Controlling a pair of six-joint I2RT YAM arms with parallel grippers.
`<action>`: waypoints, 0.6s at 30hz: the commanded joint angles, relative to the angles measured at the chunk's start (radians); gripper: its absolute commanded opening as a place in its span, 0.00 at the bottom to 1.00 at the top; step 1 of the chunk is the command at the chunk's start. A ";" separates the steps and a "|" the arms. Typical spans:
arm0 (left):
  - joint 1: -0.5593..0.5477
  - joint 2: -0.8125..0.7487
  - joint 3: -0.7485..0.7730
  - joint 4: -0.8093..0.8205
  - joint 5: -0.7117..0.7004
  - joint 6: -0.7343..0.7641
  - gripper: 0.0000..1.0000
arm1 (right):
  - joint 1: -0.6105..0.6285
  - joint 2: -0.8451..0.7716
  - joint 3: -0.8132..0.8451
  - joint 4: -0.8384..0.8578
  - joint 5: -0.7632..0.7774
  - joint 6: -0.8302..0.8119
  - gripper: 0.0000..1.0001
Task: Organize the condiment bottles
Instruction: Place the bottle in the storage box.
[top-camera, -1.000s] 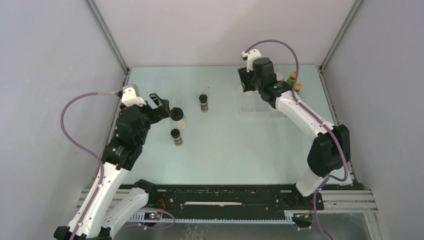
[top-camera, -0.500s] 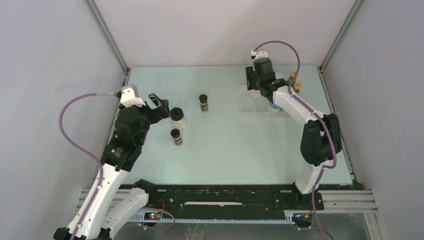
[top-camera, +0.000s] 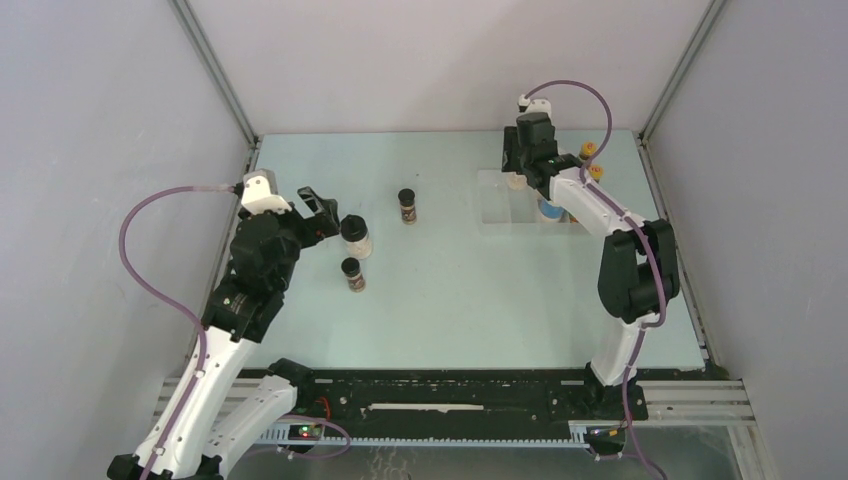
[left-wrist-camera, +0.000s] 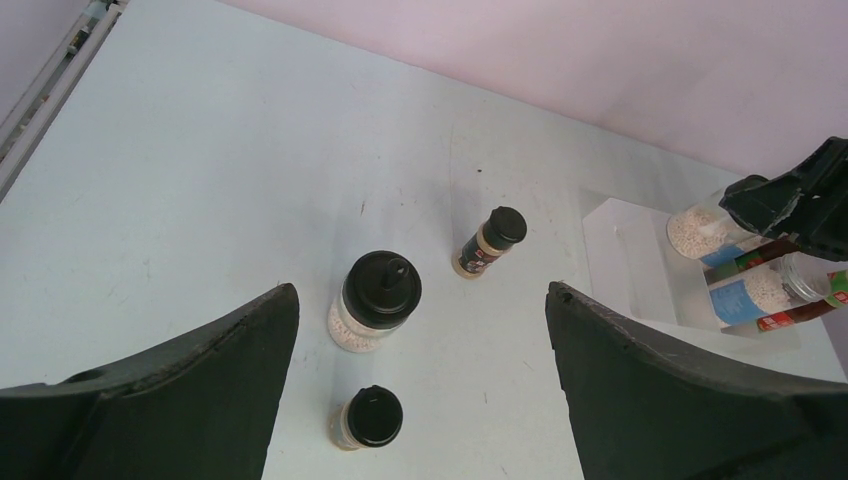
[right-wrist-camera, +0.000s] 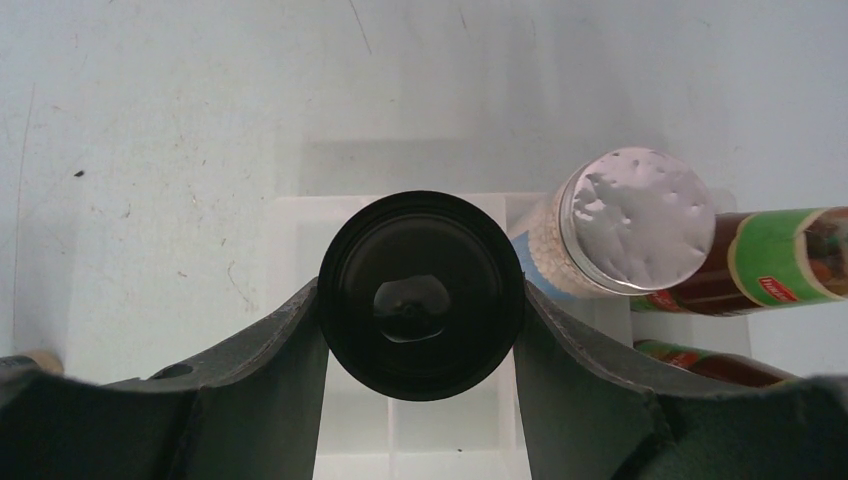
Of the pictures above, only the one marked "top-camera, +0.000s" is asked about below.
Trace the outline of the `blue label spice jar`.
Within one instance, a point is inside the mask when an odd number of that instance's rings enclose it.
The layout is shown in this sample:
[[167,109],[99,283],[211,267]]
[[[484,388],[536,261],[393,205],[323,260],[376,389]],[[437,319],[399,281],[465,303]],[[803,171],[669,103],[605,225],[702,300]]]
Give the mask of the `blue label spice jar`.
[[538,218],[546,223],[561,223],[565,215],[565,209],[550,203],[545,199],[537,201]]

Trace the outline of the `black lid salt shaker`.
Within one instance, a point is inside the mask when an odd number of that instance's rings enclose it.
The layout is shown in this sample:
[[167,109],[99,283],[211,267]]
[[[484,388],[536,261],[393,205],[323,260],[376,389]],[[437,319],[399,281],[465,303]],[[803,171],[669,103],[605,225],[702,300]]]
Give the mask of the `black lid salt shaker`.
[[340,235],[351,257],[364,260],[373,252],[373,242],[363,217],[354,214],[345,216],[340,222]]
[[527,179],[524,175],[515,172],[505,174],[507,186],[510,190],[521,191],[527,187]]

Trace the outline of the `sauce bottle yellow cap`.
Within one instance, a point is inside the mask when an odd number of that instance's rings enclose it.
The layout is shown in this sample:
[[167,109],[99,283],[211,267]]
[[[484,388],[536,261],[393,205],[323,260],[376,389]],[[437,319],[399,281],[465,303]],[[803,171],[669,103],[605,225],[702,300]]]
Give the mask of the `sauce bottle yellow cap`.
[[597,151],[597,144],[594,142],[585,142],[581,145],[578,157],[582,162],[591,159]]
[[600,165],[592,164],[587,168],[589,176],[594,182],[599,183],[604,175],[604,168]]

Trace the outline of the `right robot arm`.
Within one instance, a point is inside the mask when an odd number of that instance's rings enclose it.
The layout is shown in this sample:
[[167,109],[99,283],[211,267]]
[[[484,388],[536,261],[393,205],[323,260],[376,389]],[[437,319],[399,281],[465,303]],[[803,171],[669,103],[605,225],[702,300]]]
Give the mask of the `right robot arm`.
[[504,129],[502,170],[525,177],[549,204],[574,216],[603,242],[597,291],[613,327],[589,367],[597,381],[581,392],[585,411],[606,418],[622,403],[617,387],[635,374],[646,332],[665,322],[680,291],[675,233],[609,195],[577,156],[561,153],[546,112],[520,114]]

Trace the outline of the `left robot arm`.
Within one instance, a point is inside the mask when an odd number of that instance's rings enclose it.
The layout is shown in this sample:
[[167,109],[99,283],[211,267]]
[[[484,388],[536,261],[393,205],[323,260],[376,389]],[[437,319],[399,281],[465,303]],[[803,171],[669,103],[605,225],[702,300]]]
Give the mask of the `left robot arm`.
[[[228,272],[202,314],[151,285],[127,255],[128,230],[135,217],[153,202],[181,193],[234,194],[241,204]],[[107,478],[225,479],[273,422],[312,411],[316,390],[306,382],[311,370],[280,359],[247,400],[223,421],[216,419],[245,362],[282,310],[301,252],[339,233],[336,200],[310,187],[300,188],[298,194],[312,216],[303,216],[264,180],[255,179],[233,186],[169,188],[144,198],[124,218],[118,243],[125,270],[192,323],[197,343],[163,414],[134,452],[112,459]]]

